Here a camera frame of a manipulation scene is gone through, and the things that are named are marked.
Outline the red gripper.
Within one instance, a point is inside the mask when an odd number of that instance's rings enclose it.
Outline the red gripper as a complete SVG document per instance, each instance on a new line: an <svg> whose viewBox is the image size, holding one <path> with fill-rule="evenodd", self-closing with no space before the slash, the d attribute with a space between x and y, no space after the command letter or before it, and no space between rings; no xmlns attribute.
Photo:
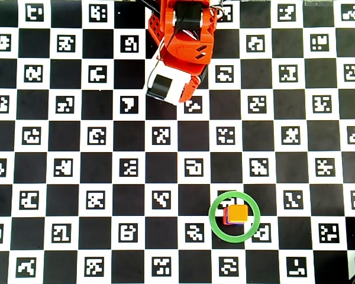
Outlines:
<svg viewBox="0 0 355 284"><path fill-rule="evenodd" d="M211 31L201 31L199 40L194 40L184 31L179 31L174 37L172 34L168 34L165 40L164 33L159 31L159 43L162 45L159 59L168 67L192 75L179 98L179 103L184 103L193 96L201 83L198 75L211 61Z"/></svg>

